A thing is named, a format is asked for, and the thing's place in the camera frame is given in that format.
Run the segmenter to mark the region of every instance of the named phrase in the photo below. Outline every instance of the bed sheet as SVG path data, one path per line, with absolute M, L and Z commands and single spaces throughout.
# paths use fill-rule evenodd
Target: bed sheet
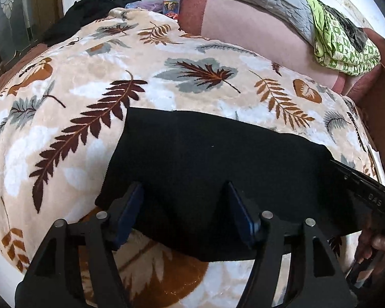
M 297 134 L 377 178 L 382 169 L 350 99 L 252 51 L 178 29 L 160 14 L 114 9 L 34 59 L 0 92 L 0 252 L 19 272 L 56 219 L 77 222 L 93 210 L 130 106 Z M 357 237 L 331 241 L 343 269 Z M 253 263 L 200 262 L 135 231 L 115 258 L 136 308 L 233 307 Z M 276 303 L 284 290 L 282 281 Z

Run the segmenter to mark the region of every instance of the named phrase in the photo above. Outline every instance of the black clothing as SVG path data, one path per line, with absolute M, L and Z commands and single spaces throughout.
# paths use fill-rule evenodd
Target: black clothing
M 338 10 L 327 6 L 326 4 L 323 4 L 321 1 L 320 4 L 325 10 L 330 12 L 339 21 L 346 35 L 348 36 L 352 46 L 359 53 L 362 53 L 362 51 L 364 51 L 365 43 L 368 40 L 368 36 L 364 32 L 364 30 L 362 28 L 358 28 L 350 19 L 346 18 Z
M 331 179 L 331 153 L 293 134 L 211 114 L 129 108 L 95 204 L 108 209 L 132 181 L 145 189 L 135 229 L 202 261 L 254 259 L 235 228 L 226 181 L 282 220 L 314 218 L 329 239 L 358 231 Z
M 106 17 L 111 9 L 124 8 L 126 4 L 141 0 L 81 0 L 75 2 L 42 38 L 42 43 L 52 46 L 74 36 L 83 26 Z

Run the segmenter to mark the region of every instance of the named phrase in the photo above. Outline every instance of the bed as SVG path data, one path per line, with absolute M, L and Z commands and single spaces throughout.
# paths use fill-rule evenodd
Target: bed
M 385 184 L 351 99 L 253 51 L 187 34 L 165 16 L 113 9 L 33 55 L 0 87 L 0 295 L 12 307 L 51 224 L 98 211 L 128 108 L 198 111 L 295 134 Z M 330 242 L 343 271 L 358 235 Z M 114 257 L 135 307 L 235 307 L 253 264 L 202 262 L 138 231 Z M 95 304 L 84 251 L 80 263 Z M 289 263 L 283 256 L 276 305 Z

